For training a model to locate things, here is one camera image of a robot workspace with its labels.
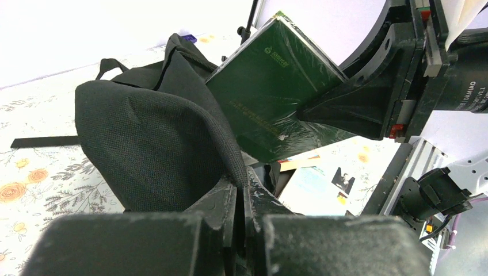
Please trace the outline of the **dark green book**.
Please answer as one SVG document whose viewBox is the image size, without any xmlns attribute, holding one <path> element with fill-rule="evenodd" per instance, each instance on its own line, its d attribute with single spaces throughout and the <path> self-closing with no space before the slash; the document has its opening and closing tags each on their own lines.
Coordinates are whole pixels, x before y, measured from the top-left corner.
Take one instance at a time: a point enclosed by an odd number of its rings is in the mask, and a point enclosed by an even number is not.
<svg viewBox="0 0 488 276">
<path fill-rule="evenodd" d="M 278 11 L 207 79 L 241 150 L 272 163 L 351 137 L 333 126 L 300 121 L 304 104 L 347 77 Z"/>
</svg>

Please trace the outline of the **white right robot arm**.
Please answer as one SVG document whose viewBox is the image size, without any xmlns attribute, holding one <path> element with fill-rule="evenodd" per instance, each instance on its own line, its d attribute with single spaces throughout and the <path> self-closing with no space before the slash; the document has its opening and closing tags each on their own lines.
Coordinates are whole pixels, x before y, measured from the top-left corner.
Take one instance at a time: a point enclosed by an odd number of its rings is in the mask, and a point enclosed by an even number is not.
<svg viewBox="0 0 488 276">
<path fill-rule="evenodd" d="M 410 140 L 435 110 L 487 114 L 487 29 L 454 40 L 441 1 L 386 1 L 360 46 L 341 64 L 348 80 L 309 101 L 298 119 L 372 140 Z M 487 155 L 381 183 L 365 211 L 421 222 L 471 209 L 487 190 Z"/>
</svg>

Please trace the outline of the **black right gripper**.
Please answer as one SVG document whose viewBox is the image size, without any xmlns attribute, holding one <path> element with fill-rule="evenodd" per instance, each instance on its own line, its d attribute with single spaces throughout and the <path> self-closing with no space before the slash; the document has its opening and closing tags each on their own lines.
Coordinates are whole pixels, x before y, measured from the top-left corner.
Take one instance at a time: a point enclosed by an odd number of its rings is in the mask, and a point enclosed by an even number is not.
<svg viewBox="0 0 488 276">
<path fill-rule="evenodd" d="M 449 40 L 447 5 L 386 1 L 341 64 L 348 81 L 297 111 L 304 122 L 371 140 L 419 135 L 435 110 L 487 112 L 487 29 Z"/>
</svg>

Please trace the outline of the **black student backpack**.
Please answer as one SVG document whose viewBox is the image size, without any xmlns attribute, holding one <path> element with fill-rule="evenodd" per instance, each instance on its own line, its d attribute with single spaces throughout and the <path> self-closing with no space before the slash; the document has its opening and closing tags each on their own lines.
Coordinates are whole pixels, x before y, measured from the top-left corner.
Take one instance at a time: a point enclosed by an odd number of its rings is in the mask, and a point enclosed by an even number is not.
<svg viewBox="0 0 488 276">
<path fill-rule="evenodd" d="M 245 165 L 205 85 L 216 69 L 190 41 L 169 37 L 162 61 L 126 68 L 102 59 L 75 89 L 76 136 L 19 138 L 12 148 L 80 145 L 127 211 L 180 212 Z"/>
</svg>

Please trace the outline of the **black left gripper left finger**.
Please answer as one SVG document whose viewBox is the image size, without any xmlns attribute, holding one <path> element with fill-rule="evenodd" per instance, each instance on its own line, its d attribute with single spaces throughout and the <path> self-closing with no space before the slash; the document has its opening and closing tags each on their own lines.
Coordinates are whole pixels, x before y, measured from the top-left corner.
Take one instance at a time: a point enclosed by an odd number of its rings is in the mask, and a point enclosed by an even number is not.
<svg viewBox="0 0 488 276">
<path fill-rule="evenodd" d="M 200 218 L 192 252 L 192 275 L 235 275 L 237 188 L 229 177 L 219 182 L 186 212 Z"/>
</svg>

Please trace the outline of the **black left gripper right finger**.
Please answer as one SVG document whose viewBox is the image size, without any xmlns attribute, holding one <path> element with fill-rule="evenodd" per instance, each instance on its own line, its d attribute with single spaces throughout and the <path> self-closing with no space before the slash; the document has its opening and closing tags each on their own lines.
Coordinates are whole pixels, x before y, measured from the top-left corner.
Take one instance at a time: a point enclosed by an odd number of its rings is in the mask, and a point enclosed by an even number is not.
<svg viewBox="0 0 488 276">
<path fill-rule="evenodd" d="M 247 176 L 248 184 L 243 190 L 247 274 L 266 275 L 263 217 L 293 212 L 264 187 L 253 168 L 247 168 Z"/>
</svg>

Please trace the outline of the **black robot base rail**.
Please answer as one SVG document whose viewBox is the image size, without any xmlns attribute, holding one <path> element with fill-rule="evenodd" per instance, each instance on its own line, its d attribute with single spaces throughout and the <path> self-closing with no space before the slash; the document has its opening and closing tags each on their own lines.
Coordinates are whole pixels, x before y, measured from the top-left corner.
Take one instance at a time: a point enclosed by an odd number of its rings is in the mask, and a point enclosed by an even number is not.
<svg viewBox="0 0 488 276">
<path fill-rule="evenodd" d="M 363 210 L 375 215 L 360 238 L 366 273 L 434 274 L 461 193 L 446 159 L 425 139 L 400 145 Z"/>
</svg>

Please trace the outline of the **orange book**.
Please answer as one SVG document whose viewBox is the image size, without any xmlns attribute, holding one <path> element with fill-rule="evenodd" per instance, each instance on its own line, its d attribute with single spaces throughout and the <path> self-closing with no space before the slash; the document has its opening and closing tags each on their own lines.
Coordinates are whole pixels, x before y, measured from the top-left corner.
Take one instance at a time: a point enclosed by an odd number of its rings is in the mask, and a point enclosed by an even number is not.
<svg viewBox="0 0 488 276">
<path fill-rule="evenodd" d="M 280 171 L 296 170 L 302 167 L 312 167 L 321 163 L 321 156 L 315 151 L 304 152 L 286 159 L 279 160 Z"/>
</svg>

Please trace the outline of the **light teal paperback book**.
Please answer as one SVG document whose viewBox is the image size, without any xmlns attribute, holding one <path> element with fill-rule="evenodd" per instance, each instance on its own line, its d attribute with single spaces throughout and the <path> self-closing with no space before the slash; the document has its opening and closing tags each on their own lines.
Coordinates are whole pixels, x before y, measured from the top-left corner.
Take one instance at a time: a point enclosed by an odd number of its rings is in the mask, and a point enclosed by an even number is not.
<svg viewBox="0 0 488 276">
<path fill-rule="evenodd" d="M 351 166 L 298 168 L 279 195 L 279 201 L 305 216 L 358 216 L 375 186 L 369 175 Z"/>
</svg>

